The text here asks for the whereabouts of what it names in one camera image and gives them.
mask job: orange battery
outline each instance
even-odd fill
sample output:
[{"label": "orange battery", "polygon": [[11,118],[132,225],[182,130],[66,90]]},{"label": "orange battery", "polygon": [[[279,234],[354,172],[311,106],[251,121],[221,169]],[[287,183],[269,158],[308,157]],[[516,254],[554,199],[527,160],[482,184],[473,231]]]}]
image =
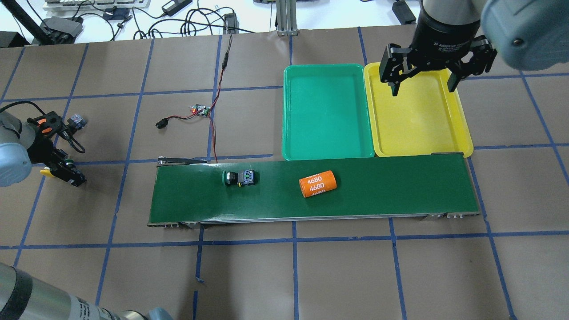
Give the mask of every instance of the orange battery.
[{"label": "orange battery", "polygon": [[300,183],[300,190],[305,198],[336,188],[336,178],[330,170],[302,178],[298,180],[298,183]]}]

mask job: robotic arm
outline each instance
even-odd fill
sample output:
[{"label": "robotic arm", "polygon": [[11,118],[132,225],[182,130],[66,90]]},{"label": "robotic arm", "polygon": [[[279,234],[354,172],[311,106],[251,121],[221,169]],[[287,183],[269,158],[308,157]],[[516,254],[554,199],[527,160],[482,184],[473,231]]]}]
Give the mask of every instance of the robotic arm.
[{"label": "robotic arm", "polygon": [[[407,48],[390,43],[380,78],[393,96],[421,71],[448,68],[448,90],[470,75],[489,72],[499,50],[520,70],[542,70],[569,61],[569,1],[421,0],[417,29]],[[476,37],[482,23],[485,35]],[[468,62],[462,59],[472,53]]]},{"label": "robotic arm", "polygon": [[[22,123],[6,112],[6,109],[18,104],[31,104],[42,115]],[[58,177],[73,186],[81,185],[86,181],[85,176],[67,153],[54,147],[51,138],[57,134],[77,152],[85,153],[85,149],[73,137],[85,124],[85,120],[78,115],[68,119],[65,124],[55,112],[45,113],[31,101],[18,101],[1,108],[0,187],[24,180],[30,174],[33,163],[46,165],[42,170],[44,175]]]}]

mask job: red wire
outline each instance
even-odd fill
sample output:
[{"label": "red wire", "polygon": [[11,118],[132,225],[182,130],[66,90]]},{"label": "red wire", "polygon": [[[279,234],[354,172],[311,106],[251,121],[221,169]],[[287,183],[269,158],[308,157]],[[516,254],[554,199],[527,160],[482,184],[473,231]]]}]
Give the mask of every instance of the red wire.
[{"label": "red wire", "polygon": [[215,124],[213,124],[213,119],[211,118],[211,114],[208,117],[209,118],[209,124],[211,125],[211,130],[212,130],[212,148],[213,148],[213,156],[215,157],[215,162],[218,163],[217,161],[217,153],[215,152]]}]

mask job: black connector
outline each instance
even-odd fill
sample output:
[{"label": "black connector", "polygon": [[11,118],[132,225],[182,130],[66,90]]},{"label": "black connector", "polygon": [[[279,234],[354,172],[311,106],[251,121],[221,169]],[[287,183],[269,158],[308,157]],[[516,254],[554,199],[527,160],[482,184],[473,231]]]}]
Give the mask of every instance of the black connector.
[{"label": "black connector", "polygon": [[235,13],[226,13],[223,15],[223,34],[239,33],[239,20]]},{"label": "black connector", "polygon": [[162,6],[162,11],[169,17],[175,15],[178,11],[182,10],[185,6],[192,3],[193,0],[170,0]]},{"label": "black connector", "polygon": [[162,129],[168,125],[168,118],[164,118],[158,122],[156,122],[156,128]]},{"label": "black connector", "polygon": [[400,24],[414,24],[416,17],[407,5],[405,0],[398,0],[393,3],[391,10],[399,20]]}]

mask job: electrical wire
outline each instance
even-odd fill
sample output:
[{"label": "electrical wire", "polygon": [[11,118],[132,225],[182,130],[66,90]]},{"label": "electrical wire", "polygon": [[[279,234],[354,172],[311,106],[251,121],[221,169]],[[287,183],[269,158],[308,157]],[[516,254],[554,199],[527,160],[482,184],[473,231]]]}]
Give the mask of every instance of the electrical wire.
[{"label": "electrical wire", "polygon": [[[153,23],[146,32],[142,31],[140,29],[140,25],[138,24],[138,20],[136,18],[136,15],[134,14],[133,11],[133,17],[135,19],[135,24],[137,25],[137,30],[135,31],[135,33],[133,34],[133,39],[136,39],[137,37],[139,39],[146,39],[148,37],[152,37],[155,38],[156,37],[156,33],[158,33],[159,35],[162,34],[179,34],[180,36],[191,36],[191,35],[197,35],[197,33],[199,31],[202,30],[206,30],[206,29],[210,29],[210,33],[213,33],[212,28],[218,27],[218,28],[226,28],[227,30],[231,29],[231,30],[241,30],[243,32],[249,32],[249,33],[254,33],[252,31],[249,30],[245,30],[245,29],[241,29],[241,28],[234,28],[234,27],[225,27],[225,26],[220,26],[220,25],[216,25],[214,24],[214,22],[217,22],[219,20],[223,20],[223,16],[221,16],[220,11],[223,9],[229,9],[231,10],[233,13],[235,13],[235,10],[231,7],[221,7],[215,10],[209,9],[209,8],[197,8],[197,9],[190,9],[185,16],[185,19],[177,19],[177,18],[166,18],[166,19],[161,19],[159,21],[156,21],[155,23]],[[201,22],[195,22],[192,21],[191,19],[193,18],[193,15],[195,15],[196,13],[200,14],[201,16],[203,16],[205,18],[205,20],[207,21],[207,23],[201,23]],[[208,15],[217,15],[217,19],[210,21],[209,18],[207,17]],[[182,25],[180,26],[180,31],[179,32],[165,32],[165,31],[160,31],[157,28],[157,25],[166,22],[166,21],[179,21],[182,22]]]},{"label": "electrical wire", "polygon": [[[44,22],[43,19],[40,17],[40,15],[38,14],[37,11],[35,11],[34,7],[32,6],[32,4],[30,3],[30,0],[26,0],[26,2],[28,3],[28,5],[30,6],[30,8],[32,9],[32,11],[36,14],[36,16],[39,18],[40,22]],[[47,25],[47,23],[44,23],[44,25],[46,26],[47,31],[49,31],[50,33],[52,32],[52,30],[50,29],[50,27]]]},{"label": "electrical wire", "polygon": [[44,115],[44,116],[46,115],[46,113],[43,112],[43,110],[42,110],[38,105],[36,105],[36,104],[33,103],[32,101],[27,101],[27,100],[12,102],[11,104],[6,105],[6,106],[0,108],[0,113],[2,113],[2,112],[4,112],[4,111],[8,110],[9,108],[12,108],[12,107],[15,106],[15,105],[19,105],[19,104],[31,104],[31,105],[33,105],[42,115]]},{"label": "electrical wire", "polygon": [[146,12],[146,11],[144,11],[144,10],[140,9],[139,7],[133,7],[133,12],[134,12],[134,9],[136,9],[136,10],[138,10],[138,11],[142,11],[142,12],[144,12],[144,13],[145,13],[147,16],[149,16],[149,17],[150,17],[150,18],[152,18],[152,19],[160,19],[160,18],[162,18],[162,17],[165,17],[165,16],[166,16],[166,13],[162,13],[162,14],[161,14],[161,15],[159,15],[158,17],[155,17],[155,16],[153,16],[153,15],[149,14],[148,12]]},{"label": "electrical wire", "polygon": [[16,19],[16,17],[12,16],[12,18],[14,18],[14,21],[16,21],[18,28],[20,28],[20,32],[22,33],[22,37],[25,38],[26,36],[24,36],[24,31],[22,30],[22,26],[20,25],[20,22]]},{"label": "electrical wire", "polygon": [[81,10],[81,6],[84,5],[84,4],[87,3],[87,2],[89,3],[90,6],[93,7],[93,9],[95,9],[95,10],[97,10],[97,11],[101,11],[101,12],[106,12],[106,11],[103,10],[103,9],[97,8],[97,7],[95,6],[95,3],[94,3],[94,2],[90,2],[90,0],[83,0],[83,1],[81,1],[81,3],[79,3],[79,7],[77,7],[77,11],[75,11],[75,13],[71,16],[71,18],[75,18],[75,16],[79,13],[79,10]]},{"label": "electrical wire", "polygon": [[217,153],[215,151],[215,146],[216,146],[216,131],[215,131],[215,124],[213,123],[213,119],[211,118],[212,115],[212,111],[213,108],[215,108],[215,106],[217,105],[217,100],[219,100],[219,95],[221,93],[221,82],[223,81],[223,73],[225,72],[225,69],[227,68],[227,62],[229,61],[229,51],[231,50],[231,44],[233,43],[233,34],[229,34],[229,43],[227,45],[227,50],[225,51],[225,56],[223,58],[223,62],[221,63],[221,73],[219,75],[219,82],[217,84],[217,94],[215,99],[212,102],[212,107],[209,111],[208,117],[209,117],[209,125],[211,127],[211,132],[212,132],[212,149],[213,149],[213,156],[215,158],[215,162],[217,163]]},{"label": "electrical wire", "polygon": [[69,145],[75,149],[75,151],[79,153],[85,153],[85,147],[83,147],[77,140],[75,140],[75,138],[71,137],[67,142],[69,142]]},{"label": "electrical wire", "polygon": [[82,17],[84,17],[84,16],[86,16],[86,15],[95,15],[95,16],[97,16],[97,17],[103,19],[103,20],[109,25],[109,27],[110,27],[110,32],[111,32],[111,34],[113,35],[113,37],[112,37],[109,41],[114,41],[114,37],[118,34],[118,32],[117,32],[116,34],[114,33],[113,25],[110,24],[110,22],[109,22],[108,20],[106,20],[105,18],[103,18],[102,15],[100,15],[100,14],[90,13],[90,12],[83,13],[83,14],[79,15],[78,18],[82,18]]}]

